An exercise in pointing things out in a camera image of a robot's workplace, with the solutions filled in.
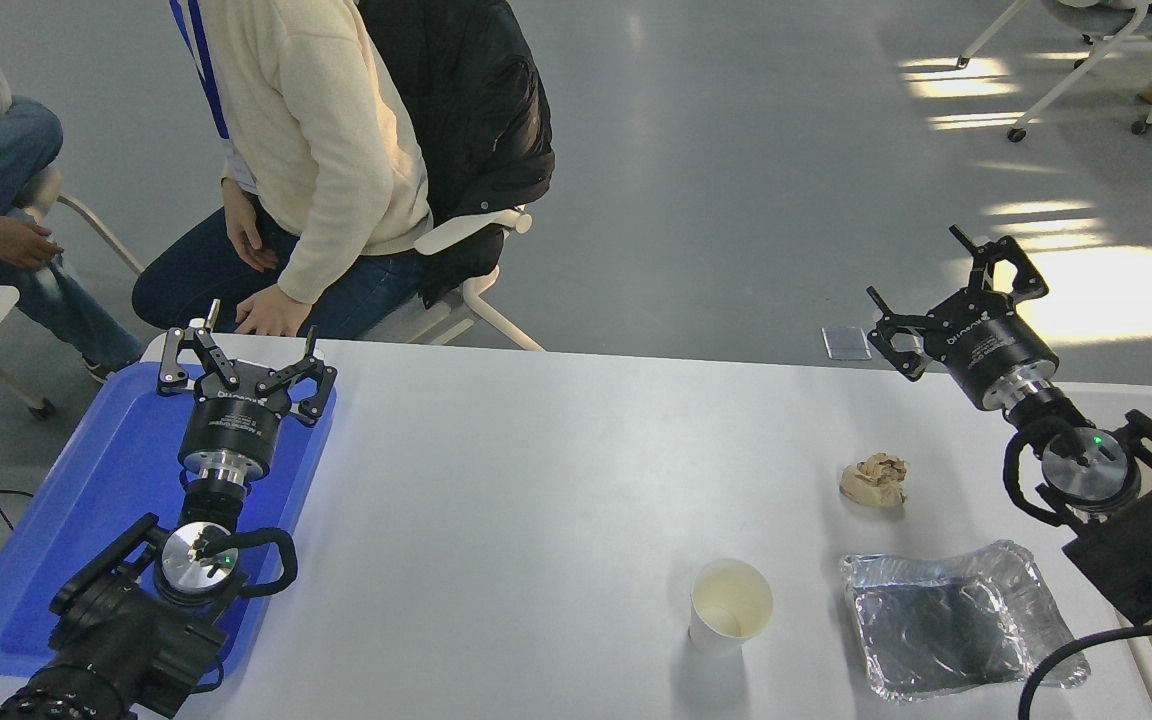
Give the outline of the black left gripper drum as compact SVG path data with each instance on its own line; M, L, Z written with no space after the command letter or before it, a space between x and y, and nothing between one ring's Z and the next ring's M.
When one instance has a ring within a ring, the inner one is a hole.
M236 465L247 473L268 473L289 411L291 396L285 389L270 397L225 389L214 396L198 396L180 444L180 465L200 473L206 461L241 456Z

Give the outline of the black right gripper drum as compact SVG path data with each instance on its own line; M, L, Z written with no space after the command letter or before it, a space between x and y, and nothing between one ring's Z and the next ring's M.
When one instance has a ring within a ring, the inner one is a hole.
M929 356L940 361L983 411L1014 406L1020 386L1047 381L1059 359L1000 291L960 290L927 313Z

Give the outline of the person's left hand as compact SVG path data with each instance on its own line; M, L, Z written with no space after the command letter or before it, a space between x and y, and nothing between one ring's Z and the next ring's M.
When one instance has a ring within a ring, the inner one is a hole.
M278 285L252 293L238 302L236 333L271 338L296 338L312 304L291 300Z

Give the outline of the person's right hand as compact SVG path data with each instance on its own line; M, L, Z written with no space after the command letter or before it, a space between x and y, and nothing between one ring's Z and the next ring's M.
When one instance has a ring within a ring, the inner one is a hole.
M220 187L225 229L238 259L256 272L276 270L276 253L265 247L257 228L259 215L256 202L242 190L236 179L221 177Z

